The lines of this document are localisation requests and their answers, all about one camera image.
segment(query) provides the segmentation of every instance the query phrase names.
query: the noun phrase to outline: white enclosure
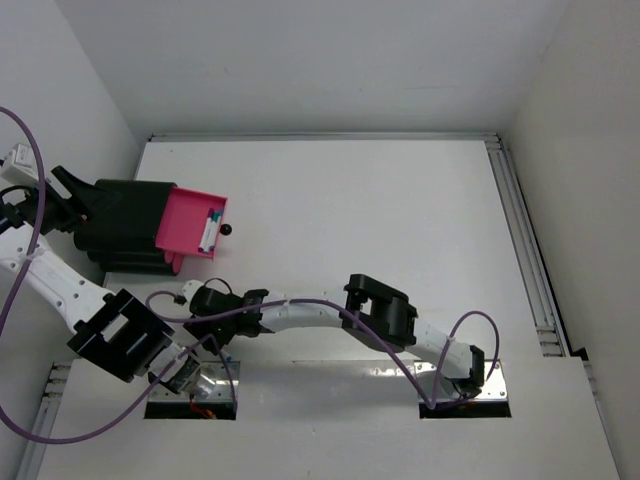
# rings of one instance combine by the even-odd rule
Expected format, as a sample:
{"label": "white enclosure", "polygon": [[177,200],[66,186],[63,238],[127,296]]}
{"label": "white enclosure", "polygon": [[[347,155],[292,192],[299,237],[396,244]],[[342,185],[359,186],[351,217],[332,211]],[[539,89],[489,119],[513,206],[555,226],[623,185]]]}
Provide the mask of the white enclosure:
{"label": "white enclosure", "polygon": [[[483,309],[513,418],[420,420],[406,380],[354,374],[383,355],[338,330],[292,330],[230,344],[237,421],[144,420],[140,407],[96,440],[47,448],[41,480],[617,478],[581,362],[542,356],[483,141],[150,143],[137,178],[229,196],[234,232],[213,263],[188,261],[177,279],[114,274],[109,288],[144,298],[215,275],[240,292],[319,292],[362,272],[443,329]],[[480,319],[459,338],[493,348]],[[74,362],[53,435],[102,425],[144,383]]]}

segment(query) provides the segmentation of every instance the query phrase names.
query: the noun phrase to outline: black joint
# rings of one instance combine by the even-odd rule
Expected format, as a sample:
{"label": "black joint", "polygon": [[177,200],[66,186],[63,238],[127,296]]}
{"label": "black joint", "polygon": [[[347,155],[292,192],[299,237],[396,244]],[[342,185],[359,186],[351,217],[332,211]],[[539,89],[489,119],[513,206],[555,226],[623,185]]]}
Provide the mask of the black joint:
{"label": "black joint", "polygon": [[[413,335],[416,308],[409,303],[409,297],[395,288],[362,274],[351,275],[344,287],[347,295],[346,309],[358,316],[395,352],[401,352],[407,346],[415,345]],[[370,313],[362,312],[362,307],[371,302]],[[381,351],[380,345],[360,330],[344,315],[342,328],[367,345]]]}
{"label": "black joint", "polygon": [[[78,355],[125,382],[142,375],[172,343],[173,330],[126,290],[105,296],[105,305],[86,322],[74,325],[67,345]],[[127,321],[105,340],[104,330],[117,318]]]}
{"label": "black joint", "polygon": [[[233,293],[222,293],[209,287],[200,287],[189,303],[189,311],[196,317],[217,315],[230,310],[262,303],[268,290],[250,290],[239,297]],[[262,314],[259,311],[249,311],[229,316],[224,320],[215,322],[194,322],[184,325],[191,335],[201,339],[206,335],[213,335],[220,348],[228,345],[236,335],[256,337],[265,330],[260,325]],[[206,341],[202,345],[206,350],[217,354],[212,341]]]}

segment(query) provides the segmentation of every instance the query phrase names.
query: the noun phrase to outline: metal frame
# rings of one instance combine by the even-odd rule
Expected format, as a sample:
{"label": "metal frame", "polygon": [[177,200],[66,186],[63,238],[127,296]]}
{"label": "metal frame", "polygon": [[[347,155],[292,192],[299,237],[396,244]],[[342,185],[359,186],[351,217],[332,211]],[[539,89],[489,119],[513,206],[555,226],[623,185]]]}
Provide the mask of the metal frame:
{"label": "metal frame", "polygon": [[485,142],[544,356],[571,354],[513,162],[496,137]]}
{"label": "metal frame", "polygon": [[[53,430],[53,424],[62,402],[62,393],[67,384],[67,378],[71,371],[71,362],[54,362],[49,372],[47,385],[42,394],[42,401],[36,420],[33,422],[31,433],[42,437],[49,437]],[[36,480],[44,452],[47,448],[42,443],[27,443],[27,447],[22,455],[22,462],[16,480]]]}

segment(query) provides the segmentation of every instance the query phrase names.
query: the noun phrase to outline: white arm segment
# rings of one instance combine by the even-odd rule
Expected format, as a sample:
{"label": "white arm segment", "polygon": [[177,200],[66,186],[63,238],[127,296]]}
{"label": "white arm segment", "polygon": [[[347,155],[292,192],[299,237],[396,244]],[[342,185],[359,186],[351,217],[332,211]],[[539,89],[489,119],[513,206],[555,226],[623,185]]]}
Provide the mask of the white arm segment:
{"label": "white arm segment", "polygon": [[[407,347],[405,350],[420,360],[437,366],[444,345],[449,338],[448,335],[442,333],[433,325],[419,320],[416,321],[413,333],[416,336],[416,344]],[[473,354],[469,345],[458,343],[455,339],[451,339],[447,357],[442,366],[442,375],[449,379],[469,378],[472,365]]]}
{"label": "white arm segment", "polygon": [[[182,295],[191,302],[200,287],[204,286],[199,280],[189,280],[182,287]],[[342,290],[332,290],[322,292],[321,295],[285,295],[280,292],[269,292],[263,303],[274,302],[276,300],[285,300],[287,298],[318,298],[329,300],[338,305],[345,305],[347,302],[347,292]],[[261,310],[262,319],[260,325],[273,333],[281,332],[288,328],[299,327],[342,327],[342,319],[338,315],[338,311],[325,305],[315,304],[284,304],[279,307],[270,307]]]}
{"label": "white arm segment", "polygon": [[[0,266],[14,274],[20,271],[27,259],[32,233],[31,225],[25,224],[0,235]],[[93,317],[104,306],[104,296],[112,292],[79,275],[51,251],[44,237],[38,238],[38,245],[25,280],[62,315],[69,330],[76,333],[73,326]]]}
{"label": "white arm segment", "polygon": [[[187,301],[191,301],[196,291],[204,284],[198,280],[190,280],[182,288],[182,294]],[[286,298],[320,298],[329,300],[344,306],[347,301],[347,292],[332,290],[323,292],[322,295],[285,295],[279,292],[269,292],[264,302],[272,302]],[[288,328],[297,327],[337,327],[342,328],[342,319],[337,310],[325,305],[315,304],[285,304],[280,307],[271,307],[261,310],[260,324],[272,332],[280,332]],[[414,328],[416,344],[405,350],[420,360],[436,366],[444,349],[448,336],[433,327],[429,323],[416,321]],[[442,368],[442,374],[446,378],[469,378],[469,372],[473,364],[473,354],[469,345],[451,340],[447,358]]]}

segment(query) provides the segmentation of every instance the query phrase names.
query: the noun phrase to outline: rectangular opening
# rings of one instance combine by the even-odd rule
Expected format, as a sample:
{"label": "rectangular opening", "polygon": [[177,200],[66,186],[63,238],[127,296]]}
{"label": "rectangular opening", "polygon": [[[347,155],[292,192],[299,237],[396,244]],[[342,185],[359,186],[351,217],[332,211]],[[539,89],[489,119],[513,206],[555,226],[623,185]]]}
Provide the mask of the rectangular opening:
{"label": "rectangular opening", "polygon": [[509,402],[469,402],[452,408],[429,410],[424,403],[419,405],[420,418],[511,418]]}
{"label": "rectangular opening", "polygon": [[[491,368],[492,362],[485,361],[485,375]],[[433,397],[433,382],[435,377],[435,366],[428,362],[415,362],[414,371],[416,380],[426,392],[429,398]],[[455,401],[460,397],[455,386],[442,380],[438,391],[438,405],[434,410],[426,407],[421,398],[418,398],[419,415],[422,419],[444,419],[444,418],[511,418],[509,408],[509,392],[504,379],[502,363],[498,361],[496,368],[490,378],[485,378],[484,385],[480,393],[467,403],[447,407],[448,402]]]}
{"label": "rectangular opening", "polygon": [[144,411],[146,419],[174,420],[235,420],[233,403],[189,402],[157,403],[147,402]]}
{"label": "rectangular opening", "polygon": [[[240,362],[228,362],[233,378],[236,401],[240,380]],[[199,394],[175,394],[162,385],[155,387],[147,398],[145,419],[174,420],[235,420],[231,386],[220,362],[202,362],[197,383]]]}

